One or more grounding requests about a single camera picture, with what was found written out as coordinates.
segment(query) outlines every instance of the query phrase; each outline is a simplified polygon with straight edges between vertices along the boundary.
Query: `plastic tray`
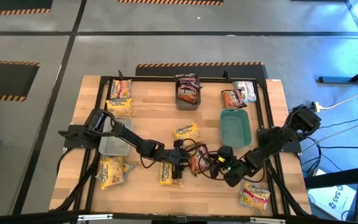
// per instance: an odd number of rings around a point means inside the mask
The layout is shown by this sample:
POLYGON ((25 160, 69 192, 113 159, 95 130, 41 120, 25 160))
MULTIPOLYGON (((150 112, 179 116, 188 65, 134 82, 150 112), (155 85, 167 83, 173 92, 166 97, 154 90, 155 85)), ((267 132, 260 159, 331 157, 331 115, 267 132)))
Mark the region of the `plastic tray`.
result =
MULTIPOLYGON (((132 120, 130 118, 116 118, 117 121, 132 130, 132 120)), ((103 131, 111 131, 110 118, 104 121, 103 131)), ((130 145, 116 137, 102 137, 99 145, 99 152, 109 156, 128 156, 130 145)))
POLYGON ((197 110, 201 103, 201 91, 198 93, 198 101, 195 104, 187 103, 183 100, 178 99, 178 88, 179 81, 175 81, 175 103, 177 105, 178 110, 191 111, 197 110))
POLYGON ((244 147, 251 143, 249 118, 245 110, 222 110, 221 138, 225 146, 244 147))

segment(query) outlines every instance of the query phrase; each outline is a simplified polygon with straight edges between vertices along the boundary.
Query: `wooden tabletop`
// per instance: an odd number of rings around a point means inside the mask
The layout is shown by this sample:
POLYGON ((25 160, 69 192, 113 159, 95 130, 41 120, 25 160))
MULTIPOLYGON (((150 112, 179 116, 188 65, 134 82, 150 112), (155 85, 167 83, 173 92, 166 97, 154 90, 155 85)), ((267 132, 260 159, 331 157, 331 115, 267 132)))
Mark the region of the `wooden tabletop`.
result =
MULTIPOLYGON (((94 108, 98 92, 100 76, 86 75, 83 78, 76 103, 72 122, 83 124, 94 108)), ((202 103, 196 111, 178 111, 175 107, 175 84, 169 82, 133 82, 132 84, 132 121, 133 132, 144 139, 154 139, 165 144, 166 149, 173 147, 173 130, 195 122, 210 151, 222 145, 219 128, 220 112, 224 108, 221 90, 233 89, 231 83, 202 83, 202 103)), ((282 83, 280 80, 267 80, 273 121, 281 126, 288 114, 282 83)), ((262 89, 261 95, 264 124, 267 125, 262 89)), ((104 99, 107 85, 104 88, 104 99)), ((257 147, 256 130, 259 128, 255 103, 248 103, 244 108, 248 115, 252 132, 252 143, 234 153, 241 156, 248 150, 257 147)), ((295 200, 304 210, 310 213, 305 183, 299 159, 294 154, 280 153, 285 183, 295 200)), ((78 182, 84 149, 74 149, 60 165, 53 191, 50 208, 59 206, 78 182)), ((113 185, 101 190, 96 181, 91 211, 109 213, 158 213, 186 215, 260 215, 255 210, 239 205, 241 185, 229 187, 223 181, 207 179, 202 175, 193 176, 189 169, 183 172, 184 187, 162 186, 158 177, 160 164, 144 169, 140 164, 139 154, 135 149, 124 160, 133 164, 123 185, 113 185)), ((258 180, 262 171, 252 179, 258 180)), ((267 178, 260 183, 268 188, 267 178)), ((84 208, 85 186, 80 208, 84 208)), ((283 213, 280 191, 276 186, 278 209, 283 213)), ((266 215, 271 216, 269 204, 266 215)))

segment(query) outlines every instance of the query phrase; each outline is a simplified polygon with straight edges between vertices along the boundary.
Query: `gray floor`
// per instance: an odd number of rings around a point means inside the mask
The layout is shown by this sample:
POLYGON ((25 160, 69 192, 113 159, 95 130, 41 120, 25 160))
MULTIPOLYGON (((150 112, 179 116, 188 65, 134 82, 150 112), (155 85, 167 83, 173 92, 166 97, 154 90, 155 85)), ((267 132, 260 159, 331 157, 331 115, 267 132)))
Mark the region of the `gray floor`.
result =
MULTIPOLYGON (((358 11, 358 0, 354 0, 358 11)), ((54 0, 51 14, 0 17, 0 30, 71 30, 80 0, 54 0)), ((118 4, 88 1, 80 30, 357 32, 341 2, 227 0, 223 7, 118 4)), ((11 211, 68 37, 0 37, 0 60, 29 60, 41 67, 24 103, 0 102, 0 215, 11 211)), ((24 212, 44 212, 55 184, 63 138, 83 75, 134 75, 138 63, 263 61, 269 78, 283 80, 288 107, 324 106, 358 93, 358 86, 320 85, 316 78, 358 72, 358 37, 77 37, 48 127, 24 212)), ((358 98, 319 114, 323 125, 358 118, 358 98)), ((320 139, 348 126, 321 130, 320 139)), ((309 141, 302 142, 305 148, 309 141)), ((321 145, 358 146, 358 128, 321 145)), ((358 167, 358 150, 325 151, 342 169, 358 167)), ((310 149, 302 161, 316 155, 310 149)), ((337 170, 327 160, 324 170, 337 170)))

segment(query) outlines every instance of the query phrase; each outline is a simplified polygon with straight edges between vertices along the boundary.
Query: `green plastic container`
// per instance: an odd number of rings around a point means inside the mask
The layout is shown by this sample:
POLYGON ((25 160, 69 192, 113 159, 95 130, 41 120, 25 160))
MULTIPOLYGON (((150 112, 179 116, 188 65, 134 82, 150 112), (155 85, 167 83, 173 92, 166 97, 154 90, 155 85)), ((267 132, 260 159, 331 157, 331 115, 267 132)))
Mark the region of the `green plastic container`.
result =
POLYGON ((251 143, 249 118, 245 110, 222 110, 221 138, 225 146, 244 147, 251 143))

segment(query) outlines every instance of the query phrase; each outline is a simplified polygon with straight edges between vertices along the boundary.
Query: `yellow and black hazard tape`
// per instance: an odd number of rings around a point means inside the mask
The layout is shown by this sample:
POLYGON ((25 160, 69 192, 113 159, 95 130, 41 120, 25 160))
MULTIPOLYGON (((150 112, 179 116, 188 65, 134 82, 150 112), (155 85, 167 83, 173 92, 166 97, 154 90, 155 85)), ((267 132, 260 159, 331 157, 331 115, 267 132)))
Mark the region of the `yellow and black hazard tape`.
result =
POLYGON ((25 100, 25 96, 0 95, 0 100, 21 102, 25 100))
POLYGON ((235 65, 264 65, 263 62, 201 62, 201 63, 145 63, 138 64, 138 68, 145 67, 189 67, 189 66, 235 66, 235 65))
POLYGON ((9 65, 35 65, 40 66, 39 62, 21 62, 21 61, 4 61, 0 60, 0 64, 9 64, 9 65))
POLYGON ((223 6, 223 1, 207 0, 118 0, 121 3, 146 3, 146 4, 190 4, 202 6, 223 6))
POLYGON ((48 12, 50 12, 50 9, 4 10, 4 11, 0 11, 0 16, 13 16, 13 15, 24 15, 24 14, 48 13, 48 12))

